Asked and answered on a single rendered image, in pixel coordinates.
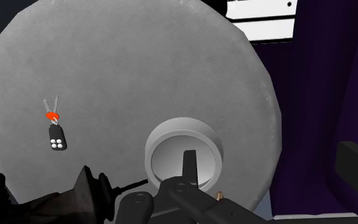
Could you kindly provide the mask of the white round bowl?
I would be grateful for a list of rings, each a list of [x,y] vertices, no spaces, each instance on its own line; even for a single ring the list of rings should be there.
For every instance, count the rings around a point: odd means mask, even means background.
[[[196,151],[198,185],[206,192],[217,183],[223,166],[223,144],[216,131],[195,118],[172,118],[159,124],[145,145],[145,170],[157,188],[182,174],[183,153]]]

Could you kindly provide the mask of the keys with black remote fob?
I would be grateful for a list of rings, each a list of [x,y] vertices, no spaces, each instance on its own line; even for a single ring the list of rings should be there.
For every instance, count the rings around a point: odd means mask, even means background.
[[[59,97],[56,96],[54,100],[54,105],[51,108],[46,99],[43,100],[46,113],[45,116],[51,122],[48,129],[50,146],[52,150],[55,151],[64,151],[67,149],[67,141],[65,139],[64,130],[59,125],[59,114],[57,113],[57,106],[59,103]]]

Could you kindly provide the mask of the dark purple curtain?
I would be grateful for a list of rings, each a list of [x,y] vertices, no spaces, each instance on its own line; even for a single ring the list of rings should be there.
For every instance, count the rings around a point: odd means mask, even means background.
[[[334,171],[338,143],[358,144],[358,0],[298,0],[293,40],[254,48],[282,113],[272,213],[358,214]]]

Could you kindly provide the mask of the round grey table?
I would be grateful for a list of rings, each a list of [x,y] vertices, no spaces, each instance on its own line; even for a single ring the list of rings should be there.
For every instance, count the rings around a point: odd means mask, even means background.
[[[67,149],[51,149],[43,100]],[[210,125],[223,167],[210,194],[253,210],[281,151],[270,75],[245,34],[201,0],[38,0],[0,34],[0,172],[19,203],[70,189],[81,168],[145,179],[151,131]]]

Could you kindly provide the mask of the white chest of drawers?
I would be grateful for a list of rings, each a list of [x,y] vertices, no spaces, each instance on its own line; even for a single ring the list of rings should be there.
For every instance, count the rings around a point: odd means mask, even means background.
[[[298,0],[228,0],[227,19],[251,43],[291,41]]]

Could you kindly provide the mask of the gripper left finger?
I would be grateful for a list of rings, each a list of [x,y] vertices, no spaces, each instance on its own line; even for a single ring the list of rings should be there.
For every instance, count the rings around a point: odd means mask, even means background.
[[[130,193],[120,201],[115,224],[148,224],[153,211],[154,201],[150,193]]]

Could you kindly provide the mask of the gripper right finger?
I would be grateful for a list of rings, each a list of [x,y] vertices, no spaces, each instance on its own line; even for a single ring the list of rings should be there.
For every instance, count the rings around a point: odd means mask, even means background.
[[[165,207],[178,208],[198,224],[267,224],[234,201],[216,200],[198,188],[195,150],[184,151],[182,175],[163,180],[158,196]]]

